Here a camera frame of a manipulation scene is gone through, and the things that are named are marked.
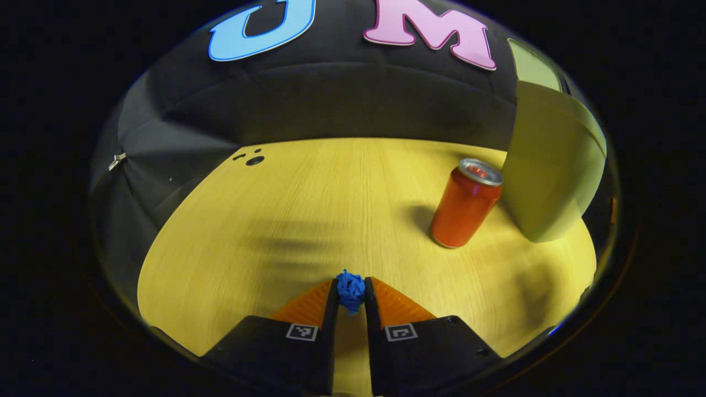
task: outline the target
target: red soda can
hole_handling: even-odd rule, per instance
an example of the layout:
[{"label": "red soda can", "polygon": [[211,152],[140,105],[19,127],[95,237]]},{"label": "red soda can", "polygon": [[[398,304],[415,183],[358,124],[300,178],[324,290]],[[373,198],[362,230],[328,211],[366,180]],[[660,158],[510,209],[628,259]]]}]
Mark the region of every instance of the red soda can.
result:
[{"label": "red soda can", "polygon": [[464,246],[500,199],[503,176],[490,164],[465,158],[451,171],[431,235],[447,248]]}]

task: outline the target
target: blue crumpled object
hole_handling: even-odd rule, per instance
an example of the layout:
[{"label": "blue crumpled object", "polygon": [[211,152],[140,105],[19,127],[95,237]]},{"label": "blue crumpled object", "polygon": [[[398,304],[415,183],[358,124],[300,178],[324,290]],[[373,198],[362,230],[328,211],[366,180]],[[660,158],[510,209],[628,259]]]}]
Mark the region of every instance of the blue crumpled object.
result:
[{"label": "blue crumpled object", "polygon": [[355,316],[365,299],[365,282],[360,275],[343,273],[336,276],[338,280],[338,303],[349,310],[349,316]]}]

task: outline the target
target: wooden table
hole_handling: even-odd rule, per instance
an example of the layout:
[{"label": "wooden table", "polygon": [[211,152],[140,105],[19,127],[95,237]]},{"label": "wooden table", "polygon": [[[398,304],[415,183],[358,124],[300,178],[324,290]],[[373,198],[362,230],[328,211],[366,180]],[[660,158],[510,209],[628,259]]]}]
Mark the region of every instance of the wooden table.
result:
[{"label": "wooden table", "polygon": [[[436,316],[458,315],[506,357],[566,316],[596,270],[583,223],[563,239],[534,244],[502,201],[462,248],[429,237],[459,159],[501,167],[500,150],[332,138],[239,154],[246,156],[223,162],[177,208],[140,274],[143,318],[197,355],[246,315],[270,316],[346,268],[381,279]],[[246,165],[258,155],[263,162]],[[334,391],[369,396],[365,316],[346,311],[337,319]]]}]

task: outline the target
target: can lid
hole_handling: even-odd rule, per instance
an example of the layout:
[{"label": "can lid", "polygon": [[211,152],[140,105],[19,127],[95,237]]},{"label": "can lid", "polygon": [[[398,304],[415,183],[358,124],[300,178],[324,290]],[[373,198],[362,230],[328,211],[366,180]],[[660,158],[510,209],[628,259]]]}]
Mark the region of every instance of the can lid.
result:
[{"label": "can lid", "polygon": [[487,186],[500,186],[503,175],[495,167],[474,158],[465,158],[458,163],[458,169],[465,176]]}]

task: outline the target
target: metal clip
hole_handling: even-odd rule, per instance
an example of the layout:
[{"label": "metal clip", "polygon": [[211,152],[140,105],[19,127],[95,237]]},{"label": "metal clip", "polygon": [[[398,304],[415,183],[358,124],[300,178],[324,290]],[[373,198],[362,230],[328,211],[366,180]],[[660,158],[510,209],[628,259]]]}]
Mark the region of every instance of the metal clip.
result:
[{"label": "metal clip", "polygon": [[125,160],[127,157],[128,157],[127,153],[121,153],[119,155],[113,156],[113,162],[111,162],[110,165],[108,166],[108,172],[112,171],[113,168],[117,167],[117,165],[120,164],[120,162],[122,160]]}]

